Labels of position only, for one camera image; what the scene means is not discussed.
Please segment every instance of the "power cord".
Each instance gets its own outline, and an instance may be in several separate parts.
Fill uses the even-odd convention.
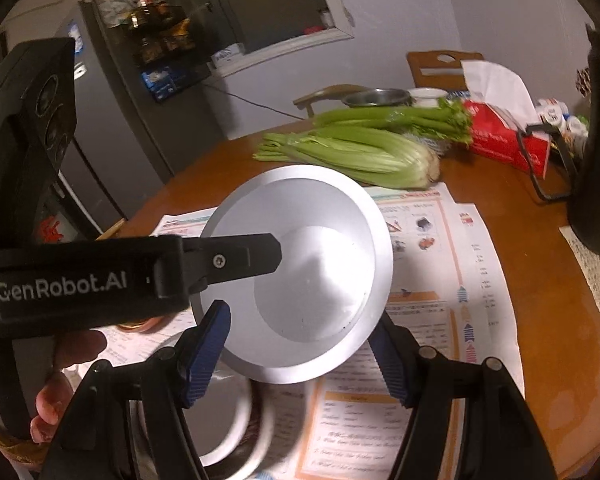
[[[301,121],[305,119],[304,117],[298,117],[297,115],[292,115],[292,114],[288,114],[286,112],[281,112],[280,110],[276,110],[275,108],[271,108],[270,106],[267,106],[267,105],[261,105],[259,103],[254,103],[253,101],[249,101],[248,99],[245,99],[244,97],[240,97],[239,95],[232,94],[231,92],[227,92],[226,90],[221,90],[217,86],[209,85],[208,83],[204,83],[204,82],[201,82],[200,84],[207,88],[211,88],[211,89],[215,90],[216,92],[220,92],[221,94],[229,95],[231,97],[235,97],[236,99],[240,99],[240,101],[244,101],[246,103],[249,103],[250,105],[254,105],[254,106],[257,106],[260,108],[266,108],[267,110],[271,110],[273,112],[277,112],[279,114],[286,115],[287,117],[292,117],[294,119],[299,119]]]

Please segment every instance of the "celery bunch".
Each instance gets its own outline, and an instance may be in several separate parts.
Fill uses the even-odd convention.
[[[253,158],[325,166],[359,182],[394,189],[424,189],[440,175],[438,156],[427,146],[363,126],[265,134]]]
[[[364,126],[409,133],[434,140],[470,144],[471,115],[458,101],[440,99],[438,108],[363,107],[330,110],[315,117],[316,126]]]

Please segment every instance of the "blue gripper pad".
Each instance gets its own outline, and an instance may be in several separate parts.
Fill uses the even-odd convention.
[[[230,328],[229,305],[222,300],[215,300],[202,323],[185,330],[176,343],[178,372],[185,382],[179,394],[183,408],[190,408],[204,396]],[[195,331],[194,337],[187,336],[189,330]]]
[[[368,338],[389,395],[405,406],[409,400],[404,364],[386,328],[379,322]]]

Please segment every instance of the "refrigerator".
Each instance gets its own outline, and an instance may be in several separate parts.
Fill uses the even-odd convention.
[[[75,39],[74,142],[61,165],[64,214],[93,234],[131,218],[179,171],[224,135],[189,66],[192,85],[156,101],[142,79],[124,25],[107,28],[96,1],[79,2],[56,36]]]

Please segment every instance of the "window sill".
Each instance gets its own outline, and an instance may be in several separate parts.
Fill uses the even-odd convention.
[[[231,64],[226,66],[213,69],[211,72],[212,78],[223,78],[240,70],[244,70],[250,66],[263,63],[275,57],[284,56],[297,50],[302,50],[310,46],[317,46],[325,43],[332,43],[333,41],[350,40],[353,38],[352,35],[340,30],[339,28],[328,28],[314,34],[308,34],[307,36],[298,36],[297,38],[291,38],[290,40],[281,41],[271,46],[261,48],[250,54],[232,61]]]

